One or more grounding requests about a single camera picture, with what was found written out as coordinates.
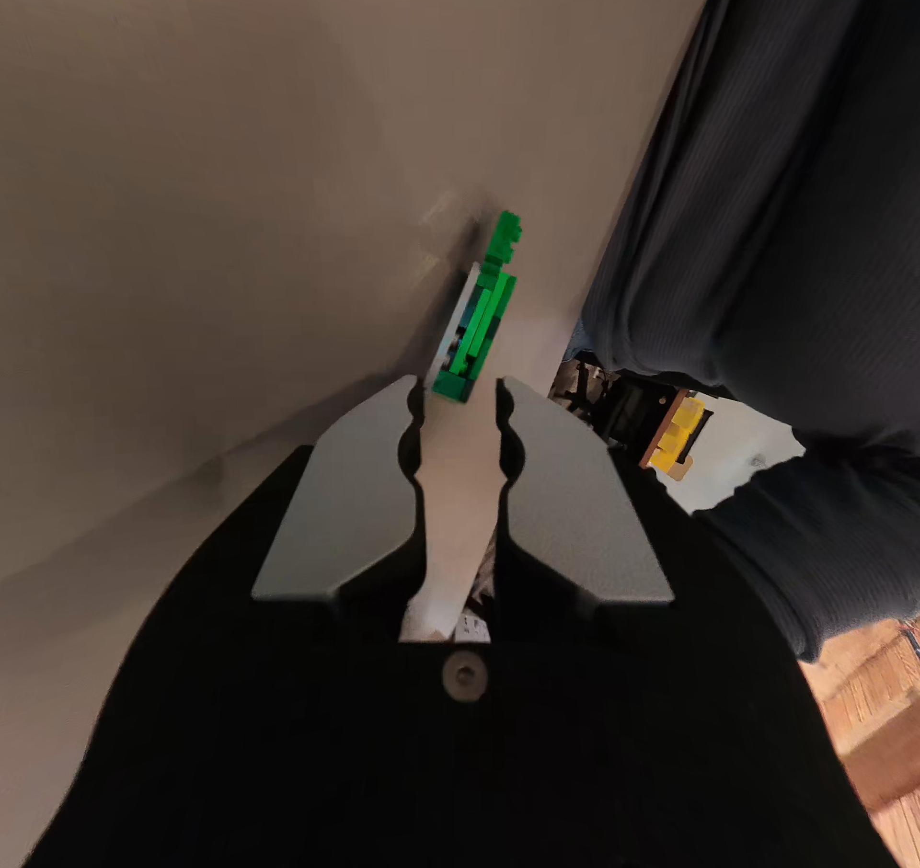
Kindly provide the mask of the green brick wall section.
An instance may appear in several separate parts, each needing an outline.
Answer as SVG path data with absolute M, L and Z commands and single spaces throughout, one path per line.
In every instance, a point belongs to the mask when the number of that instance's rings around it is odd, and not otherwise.
M 424 379 L 426 391 L 468 402 L 516 287 L 517 277 L 508 268 L 522 234 L 521 218 L 502 210 L 479 260 L 470 266 Z

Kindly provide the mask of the person's dark sweater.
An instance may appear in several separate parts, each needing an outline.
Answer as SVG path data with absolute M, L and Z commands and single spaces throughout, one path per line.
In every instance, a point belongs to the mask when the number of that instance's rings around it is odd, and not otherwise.
M 609 368 L 918 452 L 919 0 L 707 0 L 582 311 Z

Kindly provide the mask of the black chair frame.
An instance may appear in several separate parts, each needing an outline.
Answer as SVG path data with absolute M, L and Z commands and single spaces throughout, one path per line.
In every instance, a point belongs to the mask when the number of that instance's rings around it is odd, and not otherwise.
M 608 446 L 637 448 L 641 392 L 615 371 L 602 368 L 589 352 L 559 364 L 548 396 Z

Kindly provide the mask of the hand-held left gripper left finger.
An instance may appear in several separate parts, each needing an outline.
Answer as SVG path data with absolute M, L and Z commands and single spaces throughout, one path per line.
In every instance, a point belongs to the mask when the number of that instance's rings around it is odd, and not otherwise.
M 317 439 L 251 589 L 397 642 L 427 574 L 421 380 L 406 375 Z

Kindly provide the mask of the yellow storage bins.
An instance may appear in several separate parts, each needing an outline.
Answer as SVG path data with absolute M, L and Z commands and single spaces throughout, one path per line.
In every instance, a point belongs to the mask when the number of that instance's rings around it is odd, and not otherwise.
M 691 450 L 711 416 L 696 391 L 677 390 L 638 461 L 639 468 L 660 471 L 674 482 L 684 480 L 694 464 Z

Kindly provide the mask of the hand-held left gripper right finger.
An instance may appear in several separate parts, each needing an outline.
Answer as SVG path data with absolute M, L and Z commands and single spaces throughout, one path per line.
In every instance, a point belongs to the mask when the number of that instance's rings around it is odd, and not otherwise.
M 585 641 L 622 610 L 666 609 L 672 586 L 602 439 L 512 376 L 496 406 L 500 639 Z

